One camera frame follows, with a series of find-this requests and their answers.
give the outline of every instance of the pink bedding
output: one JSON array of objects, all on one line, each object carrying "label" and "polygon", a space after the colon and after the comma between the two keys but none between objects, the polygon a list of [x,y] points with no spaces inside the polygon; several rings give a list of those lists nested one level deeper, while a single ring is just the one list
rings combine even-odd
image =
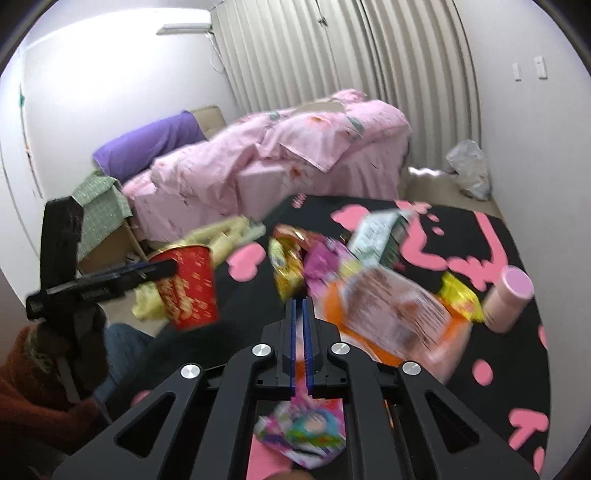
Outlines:
[{"label": "pink bedding", "polygon": [[296,193],[397,199],[404,115],[377,100],[345,109],[258,113],[156,159],[123,188],[138,236],[171,242],[225,216],[260,220]]}]

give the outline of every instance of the pink bottle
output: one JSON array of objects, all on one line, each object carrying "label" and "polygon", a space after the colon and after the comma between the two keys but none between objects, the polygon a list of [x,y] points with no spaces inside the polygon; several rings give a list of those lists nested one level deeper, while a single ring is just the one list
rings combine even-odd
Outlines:
[{"label": "pink bottle", "polygon": [[493,332],[507,333],[533,297],[534,285],[523,270],[503,268],[482,304],[486,326]]}]

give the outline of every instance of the jeans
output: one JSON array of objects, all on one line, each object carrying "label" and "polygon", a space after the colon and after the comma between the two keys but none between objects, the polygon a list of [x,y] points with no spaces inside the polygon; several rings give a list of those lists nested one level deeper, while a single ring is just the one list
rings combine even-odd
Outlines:
[{"label": "jeans", "polygon": [[150,335],[124,323],[115,323],[105,330],[105,348],[109,375],[93,393],[99,404],[104,404],[115,391],[121,379],[133,368],[136,360],[153,340]]}]

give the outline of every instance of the wall outlet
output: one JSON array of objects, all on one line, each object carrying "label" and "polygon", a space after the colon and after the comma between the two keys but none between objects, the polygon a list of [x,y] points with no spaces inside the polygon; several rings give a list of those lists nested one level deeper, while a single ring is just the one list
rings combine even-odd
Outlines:
[{"label": "wall outlet", "polygon": [[520,82],[521,80],[523,80],[523,78],[521,77],[521,67],[517,62],[513,64],[513,78],[516,82]]},{"label": "wall outlet", "polygon": [[548,71],[546,70],[546,62],[544,61],[544,57],[534,58],[534,63],[535,63],[535,71],[538,73],[538,78],[540,80],[547,80],[548,79]]}]

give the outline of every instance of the blue gripper pad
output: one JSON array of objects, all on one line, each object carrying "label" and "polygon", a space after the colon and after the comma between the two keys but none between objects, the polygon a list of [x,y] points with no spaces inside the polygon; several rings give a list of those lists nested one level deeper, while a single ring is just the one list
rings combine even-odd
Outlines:
[{"label": "blue gripper pad", "polygon": [[304,329],[304,360],[306,365],[306,386],[308,387],[308,395],[312,395],[314,388],[314,358],[312,351],[312,336],[310,332],[310,315],[308,313],[309,299],[302,300],[302,324]]},{"label": "blue gripper pad", "polygon": [[290,387],[291,387],[291,395],[294,396],[296,394],[296,334],[297,334],[297,329],[296,329],[296,319],[297,319],[297,305],[296,305],[296,301],[295,300],[291,300],[291,317],[290,317],[290,328],[291,328],[291,333],[290,333],[290,338],[291,338],[291,342],[290,342],[290,361],[291,361],[291,367],[290,367]]}]

